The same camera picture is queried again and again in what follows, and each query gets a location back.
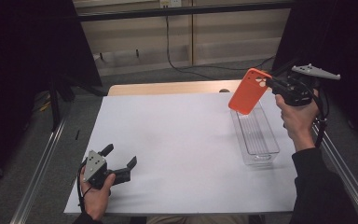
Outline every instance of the transparent tray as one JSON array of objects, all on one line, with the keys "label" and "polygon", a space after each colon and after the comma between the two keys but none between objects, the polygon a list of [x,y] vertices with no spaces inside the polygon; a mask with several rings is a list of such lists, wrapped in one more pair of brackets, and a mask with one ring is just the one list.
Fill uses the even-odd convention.
[{"label": "transparent tray", "polygon": [[231,110],[235,131],[245,164],[270,164],[280,152],[260,103],[249,115]]}]

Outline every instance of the orange phone case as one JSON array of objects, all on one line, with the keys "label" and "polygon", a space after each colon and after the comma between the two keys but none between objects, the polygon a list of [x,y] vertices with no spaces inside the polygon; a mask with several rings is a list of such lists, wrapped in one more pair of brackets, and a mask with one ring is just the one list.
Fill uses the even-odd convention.
[{"label": "orange phone case", "polygon": [[255,68],[249,69],[231,97],[228,107],[243,115],[251,113],[255,104],[268,88],[267,78],[271,78],[271,75]]}]

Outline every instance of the white wall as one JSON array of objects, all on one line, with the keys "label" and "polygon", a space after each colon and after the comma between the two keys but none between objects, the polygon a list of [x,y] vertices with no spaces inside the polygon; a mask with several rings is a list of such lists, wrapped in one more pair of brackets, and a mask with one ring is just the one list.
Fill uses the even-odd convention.
[{"label": "white wall", "polygon": [[[80,0],[74,0],[78,6]],[[78,7],[78,13],[127,11],[159,8],[156,0],[138,3],[107,5],[112,0],[92,0],[103,6]],[[183,0],[184,7],[247,3],[246,0]],[[263,58],[276,53],[289,9],[244,11],[202,14],[195,16],[171,16],[170,45],[186,46],[188,59],[194,63],[233,61]],[[126,19],[117,21],[82,22],[83,29],[93,53],[136,49],[166,49],[165,18]],[[230,53],[221,49],[232,48]]]}]

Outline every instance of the black sleeve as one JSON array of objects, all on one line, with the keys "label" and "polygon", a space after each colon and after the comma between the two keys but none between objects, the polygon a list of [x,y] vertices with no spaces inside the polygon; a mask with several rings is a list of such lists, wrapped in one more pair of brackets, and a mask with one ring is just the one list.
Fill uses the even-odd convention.
[{"label": "black sleeve", "polygon": [[297,170],[297,198],[291,224],[358,223],[341,179],[327,169],[321,150],[301,150],[292,159]]},{"label": "black sleeve", "polygon": [[92,217],[87,213],[82,213],[75,220],[74,224],[103,224],[101,221],[95,221]]}]

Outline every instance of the white paper surface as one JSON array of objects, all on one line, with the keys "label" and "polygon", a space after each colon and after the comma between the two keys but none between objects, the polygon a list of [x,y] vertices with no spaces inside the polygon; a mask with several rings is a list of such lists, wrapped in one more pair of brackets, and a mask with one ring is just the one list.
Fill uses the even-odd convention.
[{"label": "white paper surface", "polygon": [[[103,98],[89,150],[115,149],[108,169],[138,164],[131,182],[111,188],[106,213],[238,214],[292,211],[293,143],[269,91],[260,100],[281,149],[270,168],[245,165],[228,108],[232,93]],[[80,213],[76,185],[64,213]]]}]

